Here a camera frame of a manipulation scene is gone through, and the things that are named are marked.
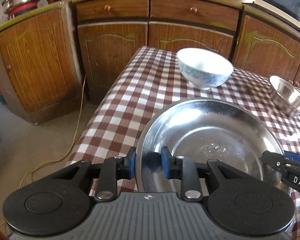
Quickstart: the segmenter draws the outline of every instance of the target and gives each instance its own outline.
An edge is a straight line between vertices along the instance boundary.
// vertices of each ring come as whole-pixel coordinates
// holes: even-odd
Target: round wooden knob
[[[197,13],[198,9],[196,7],[191,7],[190,12]]]
[[[105,11],[110,11],[111,6],[110,5],[105,5]]]

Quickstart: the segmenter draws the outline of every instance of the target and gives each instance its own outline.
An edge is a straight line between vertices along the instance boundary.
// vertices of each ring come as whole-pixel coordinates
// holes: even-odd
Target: white container
[[[177,59],[181,74],[190,85],[201,90],[220,86],[234,70],[229,60],[206,49],[181,49]]]

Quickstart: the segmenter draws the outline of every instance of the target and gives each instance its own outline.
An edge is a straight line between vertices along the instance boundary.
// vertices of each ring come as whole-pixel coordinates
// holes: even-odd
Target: stainless steel plate
[[[277,139],[257,117],[234,104],[210,98],[178,101],[157,113],[137,145],[136,179],[141,192],[180,191],[180,181],[167,180],[159,152],[168,146],[172,155],[196,162],[221,160],[288,194],[279,172],[259,160],[265,150],[283,154]],[[208,195],[204,179],[202,190]]]

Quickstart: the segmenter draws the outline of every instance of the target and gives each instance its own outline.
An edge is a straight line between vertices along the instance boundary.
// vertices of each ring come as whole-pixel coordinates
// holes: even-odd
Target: checkered tablecloth
[[[141,47],[96,110],[67,165],[125,156],[131,146],[137,146],[141,132],[159,110],[193,97],[218,98],[245,108],[267,125],[284,150],[300,153],[300,116],[288,118],[277,110],[269,88],[267,78],[235,69],[221,86],[201,91],[180,74],[175,53]],[[137,191],[135,180],[118,181],[118,190]],[[288,231],[295,238],[300,236],[300,194],[292,190],[291,197],[297,215]]]

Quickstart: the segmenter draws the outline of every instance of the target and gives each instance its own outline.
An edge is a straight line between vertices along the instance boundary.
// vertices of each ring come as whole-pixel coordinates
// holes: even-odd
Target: blue floral pattern
[[[217,87],[224,83],[230,75],[207,73],[186,65],[178,59],[181,74],[194,85],[201,87]]]

